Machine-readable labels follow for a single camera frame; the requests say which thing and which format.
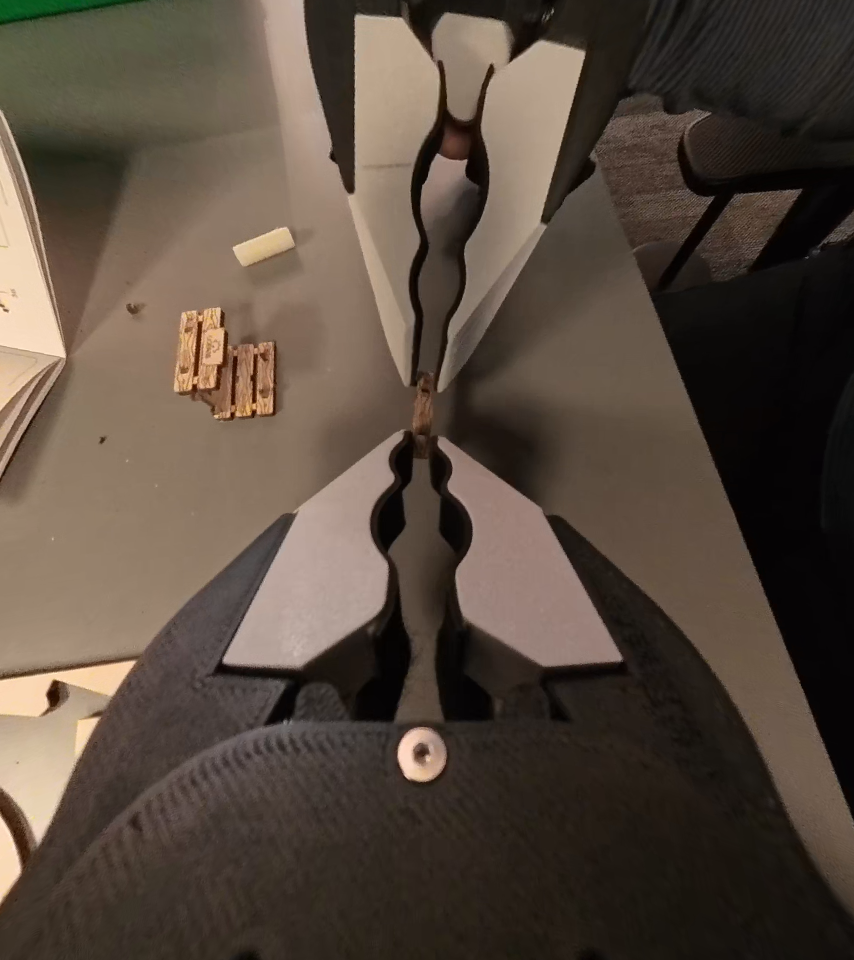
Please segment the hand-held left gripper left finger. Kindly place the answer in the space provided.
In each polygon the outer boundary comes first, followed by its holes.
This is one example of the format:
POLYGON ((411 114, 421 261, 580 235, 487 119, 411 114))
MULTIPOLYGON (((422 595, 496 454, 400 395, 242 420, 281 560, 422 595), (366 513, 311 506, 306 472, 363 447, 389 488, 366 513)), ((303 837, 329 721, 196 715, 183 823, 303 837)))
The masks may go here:
POLYGON ((300 506, 228 644, 228 670, 373 679, 397 607, 413 439, 397 431, 300 506))

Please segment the laser-cut plywood parts sheet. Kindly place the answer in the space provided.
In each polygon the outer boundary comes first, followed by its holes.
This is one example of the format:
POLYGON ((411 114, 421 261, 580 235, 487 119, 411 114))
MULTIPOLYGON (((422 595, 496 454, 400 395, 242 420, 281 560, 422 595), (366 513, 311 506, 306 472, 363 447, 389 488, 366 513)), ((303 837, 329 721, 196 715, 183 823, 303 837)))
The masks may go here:
POLYGON ((0 678, 0 904, 134 660, 0 678))

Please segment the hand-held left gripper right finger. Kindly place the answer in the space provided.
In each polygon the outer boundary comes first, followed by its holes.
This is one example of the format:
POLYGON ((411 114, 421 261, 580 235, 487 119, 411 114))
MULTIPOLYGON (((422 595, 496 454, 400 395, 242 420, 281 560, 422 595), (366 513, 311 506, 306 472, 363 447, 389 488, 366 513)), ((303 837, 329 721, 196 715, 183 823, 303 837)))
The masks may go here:
POLYGON ((541 507, 445 437, 433 441, 438 528, 462 673, 533 685, 622 666, 623 656, 541 507))

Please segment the green panel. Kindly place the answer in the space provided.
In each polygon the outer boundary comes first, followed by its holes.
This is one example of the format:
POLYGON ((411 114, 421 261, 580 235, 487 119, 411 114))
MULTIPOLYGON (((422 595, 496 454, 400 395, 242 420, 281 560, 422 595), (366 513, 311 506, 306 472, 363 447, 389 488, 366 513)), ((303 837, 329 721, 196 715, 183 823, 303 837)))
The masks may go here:
POLYGON ((0 37, 70 39, 193 26, 217 13, 205 1, 0 1, 0 37))

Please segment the wooden slatted crate model part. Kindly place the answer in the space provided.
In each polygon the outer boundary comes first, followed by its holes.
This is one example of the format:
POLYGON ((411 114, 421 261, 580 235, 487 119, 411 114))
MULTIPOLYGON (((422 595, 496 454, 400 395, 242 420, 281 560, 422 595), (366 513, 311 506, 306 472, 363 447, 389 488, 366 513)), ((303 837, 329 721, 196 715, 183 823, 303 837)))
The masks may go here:
POLYGON ((172 390, 203 403, 220 423, 277 412, 277 344, 233 343, 220 307, 180 314, 172 390))

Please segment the black office chair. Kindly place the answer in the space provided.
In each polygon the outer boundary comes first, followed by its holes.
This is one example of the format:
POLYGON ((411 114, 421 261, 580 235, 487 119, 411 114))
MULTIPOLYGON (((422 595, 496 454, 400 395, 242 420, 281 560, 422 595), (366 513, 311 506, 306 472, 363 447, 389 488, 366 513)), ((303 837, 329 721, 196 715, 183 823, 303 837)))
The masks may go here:
MULTIPOLYGON (((841 189, 854 140, 706 115, 678 147, 700 196, 841 189)), ((654 305, 854 819, 854 237, 786 217, 746 274, 654 305)))

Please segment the small wooden model piece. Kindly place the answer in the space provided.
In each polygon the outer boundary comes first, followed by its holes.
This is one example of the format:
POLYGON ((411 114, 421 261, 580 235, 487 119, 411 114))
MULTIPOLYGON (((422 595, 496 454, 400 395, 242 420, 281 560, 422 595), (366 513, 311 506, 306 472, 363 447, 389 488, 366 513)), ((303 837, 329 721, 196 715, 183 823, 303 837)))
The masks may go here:
POLYGON ((411 437, 413 455, 420 460, 430 457, 433 444, 434 419, 434 375, 430 371, 421 371, 414 386, 411 417, 411 437))

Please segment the white foam cylinder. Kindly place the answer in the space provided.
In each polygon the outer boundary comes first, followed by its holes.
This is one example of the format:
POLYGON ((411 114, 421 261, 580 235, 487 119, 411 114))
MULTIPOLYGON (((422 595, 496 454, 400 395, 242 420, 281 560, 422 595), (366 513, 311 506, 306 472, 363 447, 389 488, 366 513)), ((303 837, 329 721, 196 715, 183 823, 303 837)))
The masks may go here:
POLYGON ((284 225, 232 246, 232 253, 238 263, 247 268, 280 257, 296 246, 294 234, 284 225))

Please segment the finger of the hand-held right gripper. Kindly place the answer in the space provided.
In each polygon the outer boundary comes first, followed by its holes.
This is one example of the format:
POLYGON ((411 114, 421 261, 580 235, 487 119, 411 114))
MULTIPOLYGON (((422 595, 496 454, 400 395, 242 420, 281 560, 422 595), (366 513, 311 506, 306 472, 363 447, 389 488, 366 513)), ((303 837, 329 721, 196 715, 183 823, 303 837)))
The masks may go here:
POLYGON ((441 69, 401 16, 354 18, 352 218, 389 353, 414 384, 425 253, 416 174, 441 115, 441 69))
POLYGON ((485 199, 463 250, 464 287, 446 325, 436 390, 477 349, 545 231, 543 211, 587 52, 541 40, 486 84, 485 199))

